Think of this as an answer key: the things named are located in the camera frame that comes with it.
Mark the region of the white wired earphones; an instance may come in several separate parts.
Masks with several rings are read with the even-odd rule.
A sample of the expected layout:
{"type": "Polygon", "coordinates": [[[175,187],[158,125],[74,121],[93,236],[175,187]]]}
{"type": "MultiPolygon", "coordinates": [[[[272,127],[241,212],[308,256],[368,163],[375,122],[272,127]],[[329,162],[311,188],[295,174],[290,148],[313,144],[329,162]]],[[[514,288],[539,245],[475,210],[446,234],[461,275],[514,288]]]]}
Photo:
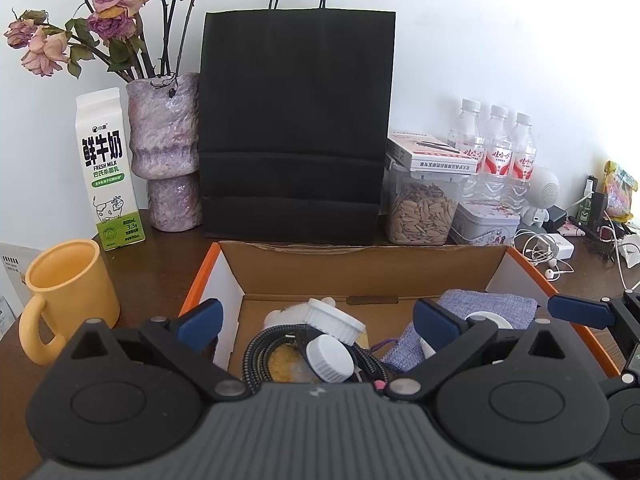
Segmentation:
{"type": "Polygon", "coordinates": [[[573,274],[575,270],[570,260],[551,258],[548,246],[542,240],[542,234],[546,233],[537,233],[531,229],[517,230],[513,246],[550,283],[563,275],[573,274]]]}

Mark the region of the purple textured vase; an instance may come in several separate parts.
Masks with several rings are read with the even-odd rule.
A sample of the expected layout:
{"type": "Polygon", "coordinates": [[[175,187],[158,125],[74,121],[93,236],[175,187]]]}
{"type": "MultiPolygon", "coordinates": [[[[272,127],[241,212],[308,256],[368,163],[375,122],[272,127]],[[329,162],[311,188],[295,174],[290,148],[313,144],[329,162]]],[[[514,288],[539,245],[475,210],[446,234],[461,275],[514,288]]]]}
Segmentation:
{"type": "Polygon", "coordinates": [[[146,181],[152,226],[189,231],[202,223],[198,187],[198,74],[126,85],[131,169],[146,181]]]}

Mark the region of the water bottle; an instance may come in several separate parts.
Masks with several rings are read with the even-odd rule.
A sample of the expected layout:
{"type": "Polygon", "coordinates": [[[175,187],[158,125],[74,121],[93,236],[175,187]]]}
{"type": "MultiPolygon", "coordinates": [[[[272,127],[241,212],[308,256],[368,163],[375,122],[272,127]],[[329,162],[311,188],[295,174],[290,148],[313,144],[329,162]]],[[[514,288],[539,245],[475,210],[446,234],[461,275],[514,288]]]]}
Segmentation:
{"type": "Polygon", "coordinates": [[[480,102],[463,99],[460,114],[449,129],[447,143],[468,155],[477,164],[484,156],[484,138],[480,133],[480,102]]]}
{"type": "Polygon", "coordinates": [[[480,127],[484,140],[484,155],[480,170],[476,174],[473,200],[501,200],[512,157],[512,142],[509,133],[506,132],[508,116],[509,110],[506,107],[493,105],[488,121],[480,127]]]}
{"type": "Polygon", "coordinates": [[[537,141],[533,133],[533,119],[516,114],[516,123],[510,134],[512,156],[501,200],[512,210],[520,212],[537,158],[537,141]]]}

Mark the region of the clear seed container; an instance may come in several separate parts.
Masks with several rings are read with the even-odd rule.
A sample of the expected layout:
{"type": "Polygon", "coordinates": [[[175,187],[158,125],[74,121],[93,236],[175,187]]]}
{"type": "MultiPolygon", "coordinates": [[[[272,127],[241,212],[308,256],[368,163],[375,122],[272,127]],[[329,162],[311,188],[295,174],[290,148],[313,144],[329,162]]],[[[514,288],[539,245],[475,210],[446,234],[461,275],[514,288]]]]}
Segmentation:
{"type": "Polygon", "coordinates": [[[466,177],[409,170],[389,158],[386,234],[396,245],[442,246],[454,221],[466,177]]]}

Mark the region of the white round robot figure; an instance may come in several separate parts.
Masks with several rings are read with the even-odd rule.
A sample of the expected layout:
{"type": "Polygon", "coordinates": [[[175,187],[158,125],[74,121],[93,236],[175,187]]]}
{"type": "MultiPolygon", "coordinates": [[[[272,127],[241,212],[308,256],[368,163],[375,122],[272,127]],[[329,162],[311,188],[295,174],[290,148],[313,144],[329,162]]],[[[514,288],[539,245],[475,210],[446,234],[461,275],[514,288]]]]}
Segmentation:
{"type": "Polygon", "coordinates": [[[525,193],[521,222],[541,228],[549,220],[549,209],[560,195],[560,181],[548,168],[536,166],[525,193]]]}

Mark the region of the white ribbed round lid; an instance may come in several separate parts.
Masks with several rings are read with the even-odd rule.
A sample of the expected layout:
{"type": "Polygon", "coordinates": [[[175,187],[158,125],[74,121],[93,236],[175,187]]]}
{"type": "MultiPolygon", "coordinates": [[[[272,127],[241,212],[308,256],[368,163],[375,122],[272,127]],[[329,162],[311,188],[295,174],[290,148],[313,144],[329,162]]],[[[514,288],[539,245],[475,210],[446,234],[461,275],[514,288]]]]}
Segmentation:
{"type": "Polygon", "coordinates": [[[366,331],[366,326],[340,310],[332,302],[310,298],[307,301],[305,323],[321,333],[330,335],[346,346],[352,346],[366,331]]]}

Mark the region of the colorful snack packet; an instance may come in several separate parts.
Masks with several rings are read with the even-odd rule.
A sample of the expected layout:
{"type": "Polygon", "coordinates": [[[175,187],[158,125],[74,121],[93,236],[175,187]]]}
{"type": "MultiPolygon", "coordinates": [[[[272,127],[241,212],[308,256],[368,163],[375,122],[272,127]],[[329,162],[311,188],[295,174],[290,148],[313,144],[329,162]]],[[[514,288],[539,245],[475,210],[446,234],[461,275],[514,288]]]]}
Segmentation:
{"type": "Polygon", "coordinates": [[[603,193],[605,212],[616,222],[625,223],[632,219],[632,196],[638,191],[638,181],[612,160],[604,165],[603,193]]]}

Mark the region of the white green milk carton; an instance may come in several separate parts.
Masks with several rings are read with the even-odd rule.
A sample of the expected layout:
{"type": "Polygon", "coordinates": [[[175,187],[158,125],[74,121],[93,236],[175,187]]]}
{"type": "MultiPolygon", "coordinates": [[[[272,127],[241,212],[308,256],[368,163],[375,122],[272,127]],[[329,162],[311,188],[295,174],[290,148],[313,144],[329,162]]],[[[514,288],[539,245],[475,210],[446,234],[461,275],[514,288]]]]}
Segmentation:
{"type": "Polygon", "coordinates": [[[91,214],[102,248],[145,240],[134,196],[122,103],[117,88],[78,96],[76,138],[91,214]]]}

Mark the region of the left water bottle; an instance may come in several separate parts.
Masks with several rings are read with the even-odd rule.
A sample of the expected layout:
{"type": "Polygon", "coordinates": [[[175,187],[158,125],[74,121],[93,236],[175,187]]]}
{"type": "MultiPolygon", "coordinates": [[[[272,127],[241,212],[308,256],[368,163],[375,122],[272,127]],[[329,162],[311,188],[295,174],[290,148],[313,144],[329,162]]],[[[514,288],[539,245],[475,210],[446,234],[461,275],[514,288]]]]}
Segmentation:
{"type": "Polygon", "coordinates": [[[447,143],[468,155],[477,164],[484,156],[484,138],[480,133],[480,102],[463,99],[460,114],[449,129],[447,143]]]}

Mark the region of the decorated metal tin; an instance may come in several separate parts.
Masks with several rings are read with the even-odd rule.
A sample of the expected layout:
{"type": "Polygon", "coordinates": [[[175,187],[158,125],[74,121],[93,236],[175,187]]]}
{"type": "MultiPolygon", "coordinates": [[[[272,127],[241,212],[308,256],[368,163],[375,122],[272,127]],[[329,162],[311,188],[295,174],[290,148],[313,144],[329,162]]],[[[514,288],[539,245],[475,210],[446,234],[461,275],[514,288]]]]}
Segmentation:
{"type": "Polygon", "coordinates": [[[468,200],[458,203],[449,236],[459,245],[510,245],[520,222],[520,215],[503,204],[468,200]]]}

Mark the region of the purple fabric pouch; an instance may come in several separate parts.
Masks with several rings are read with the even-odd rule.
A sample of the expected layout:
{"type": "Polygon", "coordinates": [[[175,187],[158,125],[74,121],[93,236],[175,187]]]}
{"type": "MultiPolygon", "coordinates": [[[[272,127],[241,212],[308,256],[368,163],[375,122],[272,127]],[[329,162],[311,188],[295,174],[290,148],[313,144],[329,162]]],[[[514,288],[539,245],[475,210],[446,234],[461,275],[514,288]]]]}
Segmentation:
{"type": "MultiPolygon", "coordinates": [[[[447,290],[437,303],[462,320],[472,315],[486,315],[500,328],[514,330],[525,330],[538,308],[534,298],[463,289],[447,290]]],[[[384,354],[382,362],[394,370],[406,372],[435,353],[436,349],[410,323],[393,348],[384,354]]]]}

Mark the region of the white yellow plush toy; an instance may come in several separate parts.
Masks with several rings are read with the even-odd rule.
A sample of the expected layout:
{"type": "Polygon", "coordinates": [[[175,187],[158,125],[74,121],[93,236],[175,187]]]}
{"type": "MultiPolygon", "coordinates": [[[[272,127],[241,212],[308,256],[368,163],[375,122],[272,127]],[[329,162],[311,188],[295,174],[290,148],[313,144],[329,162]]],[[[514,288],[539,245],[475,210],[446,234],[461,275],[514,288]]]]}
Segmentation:
{"type": "MultiPolygon", "coordinates": [[[[288,324],[303,324],[308,312],[306,304],[296,304],[282,310],[269,312],[262,328],[288,324]]],[[[318,382],[318,377],[308,366],[300,352],[296,339],[285,344],[277,344],[268,359],[268,370],[275,382],[318,382]]]]}

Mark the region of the black charger plug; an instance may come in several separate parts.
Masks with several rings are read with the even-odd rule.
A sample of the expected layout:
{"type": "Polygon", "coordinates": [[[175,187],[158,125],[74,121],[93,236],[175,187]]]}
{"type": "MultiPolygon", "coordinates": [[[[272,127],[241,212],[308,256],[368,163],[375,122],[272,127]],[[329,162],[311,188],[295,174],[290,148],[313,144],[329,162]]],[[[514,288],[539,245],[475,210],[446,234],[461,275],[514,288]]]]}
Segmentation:
{"type": "Polygon", "coordinates": [[[549,218],[544,222],[544,229],[548,233],[558,232],[559,228],[565,223],[567,213],[566,210],[559,206],[551,206],[547,209],[549,218]]]}

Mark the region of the white round lidded jar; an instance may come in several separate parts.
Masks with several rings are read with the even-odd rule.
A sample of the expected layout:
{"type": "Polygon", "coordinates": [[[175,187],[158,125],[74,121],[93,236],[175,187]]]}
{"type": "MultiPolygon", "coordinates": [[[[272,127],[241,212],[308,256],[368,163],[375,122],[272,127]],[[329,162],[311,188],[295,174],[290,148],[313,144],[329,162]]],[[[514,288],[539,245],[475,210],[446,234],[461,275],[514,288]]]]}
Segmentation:
{"type": "Polygon", "coordinates": [[[344,344],[330,335],[320,335],[306,345],[306,360],[322,382],[341,384],[355,373],[355,364],[344,344]]]}

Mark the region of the black paper bag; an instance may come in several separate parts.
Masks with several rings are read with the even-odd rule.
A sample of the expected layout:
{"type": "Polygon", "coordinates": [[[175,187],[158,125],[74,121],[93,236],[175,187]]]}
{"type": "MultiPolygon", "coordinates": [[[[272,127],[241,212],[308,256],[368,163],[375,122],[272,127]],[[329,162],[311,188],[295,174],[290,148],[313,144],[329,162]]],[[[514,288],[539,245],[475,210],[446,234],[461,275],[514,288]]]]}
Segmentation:
{"type": "Polygon", "coordinates": [[[198,83],[200,194],[217,240],[369,245],[390,119],[392,12],[206,16],[198,83]]]}

